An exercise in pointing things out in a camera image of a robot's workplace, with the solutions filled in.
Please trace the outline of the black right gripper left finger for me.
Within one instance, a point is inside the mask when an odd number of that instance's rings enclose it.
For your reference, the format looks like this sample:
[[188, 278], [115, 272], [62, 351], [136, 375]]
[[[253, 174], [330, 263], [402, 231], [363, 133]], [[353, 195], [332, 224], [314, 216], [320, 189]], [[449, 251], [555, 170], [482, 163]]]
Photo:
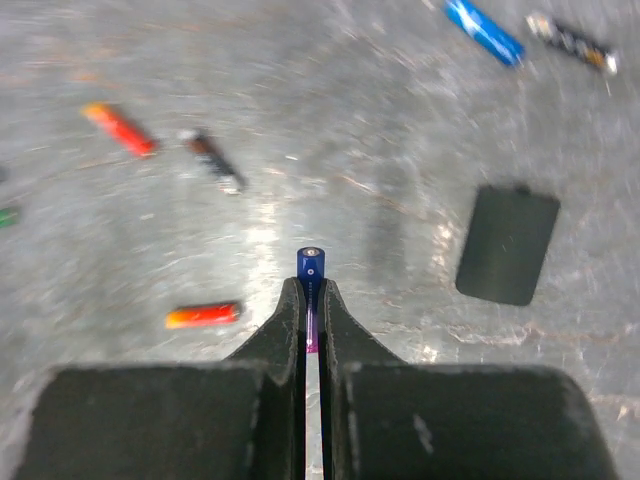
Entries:
[[216, 362], [58, 370], [31, 412], [18, 479], [300, 479], [304, 294]]

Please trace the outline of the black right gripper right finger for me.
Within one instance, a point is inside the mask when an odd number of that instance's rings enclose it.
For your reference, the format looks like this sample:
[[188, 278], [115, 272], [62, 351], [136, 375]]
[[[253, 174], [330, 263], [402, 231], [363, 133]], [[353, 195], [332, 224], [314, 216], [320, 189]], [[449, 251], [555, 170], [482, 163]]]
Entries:
[[319, 302], [328, 479], [614, 479], [594, 411], [563, 371], [412, 364], [327, 281]]

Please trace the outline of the purple blue battery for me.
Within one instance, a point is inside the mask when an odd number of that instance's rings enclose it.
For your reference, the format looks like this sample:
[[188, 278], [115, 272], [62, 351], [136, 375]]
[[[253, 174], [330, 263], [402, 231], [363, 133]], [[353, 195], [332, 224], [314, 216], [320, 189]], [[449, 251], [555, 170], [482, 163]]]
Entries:
[[306, 303], [306, 352], [319, 348], [317, 311], [325, 271], [325, 252], [318, 247], [304, 247], [297, 252], [297, 279], [304, 290]]

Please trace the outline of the black remote battery cover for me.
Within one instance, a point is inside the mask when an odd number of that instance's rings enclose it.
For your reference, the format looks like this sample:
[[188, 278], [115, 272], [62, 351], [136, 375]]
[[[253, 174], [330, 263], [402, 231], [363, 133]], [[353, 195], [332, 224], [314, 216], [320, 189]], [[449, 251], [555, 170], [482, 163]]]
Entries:
[[531, 303], [560, 201], [524, 185], [481, 186], [455, 286], [463, 295], [524, 307]]

